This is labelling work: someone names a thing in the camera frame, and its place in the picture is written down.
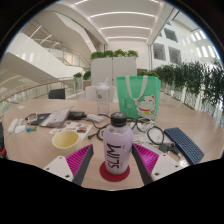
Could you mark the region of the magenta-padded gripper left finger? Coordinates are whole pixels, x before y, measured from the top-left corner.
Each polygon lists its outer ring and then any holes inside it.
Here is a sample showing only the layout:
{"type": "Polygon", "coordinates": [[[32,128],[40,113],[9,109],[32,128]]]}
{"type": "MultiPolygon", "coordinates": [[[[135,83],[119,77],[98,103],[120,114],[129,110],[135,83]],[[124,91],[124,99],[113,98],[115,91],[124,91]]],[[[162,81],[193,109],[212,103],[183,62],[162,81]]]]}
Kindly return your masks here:
{"type": "Polygon", "coordinates": [[[90,144],[66,157],[56,157],[44,170],[80,186],[93,154],[93,145],[90,144]]]}

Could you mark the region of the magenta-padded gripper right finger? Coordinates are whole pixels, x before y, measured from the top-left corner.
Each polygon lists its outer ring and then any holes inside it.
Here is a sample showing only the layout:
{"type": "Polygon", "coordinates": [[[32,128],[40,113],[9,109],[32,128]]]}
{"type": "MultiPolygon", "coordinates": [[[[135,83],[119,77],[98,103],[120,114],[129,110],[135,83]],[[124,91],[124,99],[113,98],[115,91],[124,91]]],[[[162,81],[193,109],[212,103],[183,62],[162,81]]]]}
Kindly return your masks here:
{"type": "Polygon", "coordinates": [[[145,185],[182,169],[182,166],[168,154],[161,153],[153,147],[146,148],[133,144],[132,154],[145,185]]]}

